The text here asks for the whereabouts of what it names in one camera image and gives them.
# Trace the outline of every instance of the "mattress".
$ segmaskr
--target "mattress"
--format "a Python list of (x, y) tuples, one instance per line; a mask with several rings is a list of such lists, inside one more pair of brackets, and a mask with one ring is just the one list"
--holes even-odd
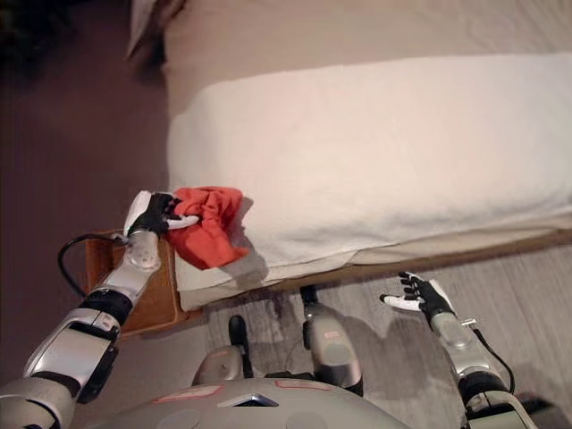
[(572, 229), (572, 2), (192, 0), (165, 33), (170, 186), (233, 186), (243, 259), (183, 309)]

